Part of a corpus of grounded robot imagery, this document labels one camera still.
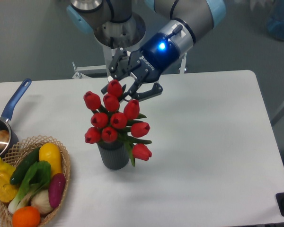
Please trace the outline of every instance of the tulip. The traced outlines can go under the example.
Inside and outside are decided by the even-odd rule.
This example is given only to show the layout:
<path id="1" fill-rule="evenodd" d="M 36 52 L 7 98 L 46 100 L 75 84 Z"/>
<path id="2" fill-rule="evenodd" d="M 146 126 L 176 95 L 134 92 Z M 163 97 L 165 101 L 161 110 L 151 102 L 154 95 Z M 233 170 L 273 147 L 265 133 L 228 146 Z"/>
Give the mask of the tulip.
<path id="1" fill-rule="evenodd" d="M 86 143 L 97 143 L 101 139 L 101 133 L 97 128 L 91 127 L 88 129 L 88 131 L 85 133 L 85 142 Z"/>
<path id="2" fill-rule="evenodd" d="M 146 122 L 140 122 L 140 123 L 136 123 L 133 124 L 131 127 L 131 133 L 134 137 L 142 137 L 145 136 L 149 130 L 150 130 L 150 125 Z"/>
<path id="3" fill-rule="evenodd" d="M 90 119 L 90 122 L 93 126 L 102 129 L 108 123 L 108 116 L 106 113 L 95 113 Z"/>
<path id="4" fill-rule="evenodd" d="M 104 142 L 112 143 L 117 139 L 118 132 L 112 127 L 106 127 L 103 129 L 101 137 L 104 140 Z"/>
<path id="5" fill-rule="evenodd" d="M 139 116 L 140 106 L 139 101 L 132 99 L 124 108 L 124 114 L 128 120 L 136 119 Z"/>
<path id="6" fill-rule="evenodd" d="M 147 146 L 142 143 L 138 143 L 133 147 L 133 157 L 138 158 L 144 161 L 147 161 L 152 156 L 150 150 L 148 150 Z"/>
<path id="7" fill-rule="evenodd" d="M 115 129 L 122 129 L 127 124 L 127 118 L 124 113 L 115 113 L 110 118 L 110 123 Z"/>
<path id="8" fill-rule="evenodd" d="M 107 87 L 107 92 L 117 98 L 120 97 L 123 94 L 123 90 L 119 81 L 116 79 L 110 81 Z"/>
<path id="9" fill-rule="evenodd" d="M 119 101 L 117 97 L 114 95 L 106 94 L 103 97 L 103 102 L 104 102 L 105 108 L 110 112 L 115 112 L 119 109 L 119 106 L 120 106 Z"/>
<path id="10" fill-rule="evenodd" d="M 90 110 L 97 110 L 101 106 L 101 100 L 100 97 L 92 93 L 91 91 L 88 91 L 84 97 L 85 105 Z"/>

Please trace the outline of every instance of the woven basket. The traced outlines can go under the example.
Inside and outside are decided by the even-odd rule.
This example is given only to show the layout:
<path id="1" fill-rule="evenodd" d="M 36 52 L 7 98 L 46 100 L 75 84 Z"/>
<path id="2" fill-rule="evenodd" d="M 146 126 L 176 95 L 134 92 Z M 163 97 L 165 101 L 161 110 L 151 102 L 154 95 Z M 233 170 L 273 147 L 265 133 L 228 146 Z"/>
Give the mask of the woven basket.
<path id="1" fill-rule="evenodd" d="M 55 214 L 58 212 L 64 201 L 69 186 L 70 173 L 71 173 L 71 161 L 68 151 L 66 150 L 66 147 L 64 147 L 62 143 L 60 143 L 58 140 L 54 139 L 53 137 L 47 137 L 47 136 L 31 137 L 22 140 L 21 142 L 18 142 L 16 145 L 14 145 L 11 149 L 9 149 L 8 153 L 2 159 L 3 161 L 11 164 L 12 166 L 17 167 L 19 163 L 23 160 L 23 158 L 31 151 L 33 151 L 33 149 L 40 147 L 41 145 L 49 142 L 57 145 L 60 148 L 62 171 L 66 178 L 66 184 L 60 205 L 56 209 L 54 209 L 50 214 L 48 214 L 45 218 L 41 218 L 41 222 L 38 225 L 39 227 L 44 226 L 54 218 Z M 1 201 L 0 201 L 0 226 L 1 227 L 13 226 L 12 215 L 9 213 L 7 205 L 3 204 Z"/>

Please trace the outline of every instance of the blue led light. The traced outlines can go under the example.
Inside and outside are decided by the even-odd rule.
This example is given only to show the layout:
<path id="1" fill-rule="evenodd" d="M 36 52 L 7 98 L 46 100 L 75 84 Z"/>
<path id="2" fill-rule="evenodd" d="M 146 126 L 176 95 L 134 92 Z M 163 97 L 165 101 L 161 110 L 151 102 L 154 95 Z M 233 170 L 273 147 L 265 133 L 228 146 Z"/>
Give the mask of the blue led light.
<path id="1" fill-rule="evenodd" d="M 166 48 L 165 43 L 160 43 L 160 44 L 159 44 L 159 49 L 160 49 L 160 50 L 163 51 L 163 50 L 165 50 L 165 48 Z"/>

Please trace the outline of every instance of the white table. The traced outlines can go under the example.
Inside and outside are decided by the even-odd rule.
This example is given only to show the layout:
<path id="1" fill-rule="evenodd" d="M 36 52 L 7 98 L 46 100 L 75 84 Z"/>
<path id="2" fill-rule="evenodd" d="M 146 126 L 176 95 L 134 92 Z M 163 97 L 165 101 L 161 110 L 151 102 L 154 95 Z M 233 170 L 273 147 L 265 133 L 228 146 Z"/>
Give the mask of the white table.
<path id="1" fill-rule="evenodd" d="M 86 144 L 83 95 L 106 79 L 33 81 L 10 125 L 21 139 L 53 136 L 71 156 L 71 185 L 49 227 L 227 227 L 284 222 L 275 194 L 284 168 L 251 71 L 163 75 L 141 102 L 153 157 L 107 169 Z M 20 82 L 0 83 L 0 114 Z"/>

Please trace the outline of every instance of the orange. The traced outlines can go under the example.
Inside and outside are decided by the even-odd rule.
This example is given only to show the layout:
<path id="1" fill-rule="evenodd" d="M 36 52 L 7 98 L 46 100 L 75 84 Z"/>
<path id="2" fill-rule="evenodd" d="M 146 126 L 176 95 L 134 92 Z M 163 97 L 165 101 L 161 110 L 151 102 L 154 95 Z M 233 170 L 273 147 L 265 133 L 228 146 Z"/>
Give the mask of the orange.
<path id="1" fill-rule="evenodd" d="M 36 227 L 40 223 L 40 213 L 35 207 L 23 207 L 13 215 L 13 227 Z"/>

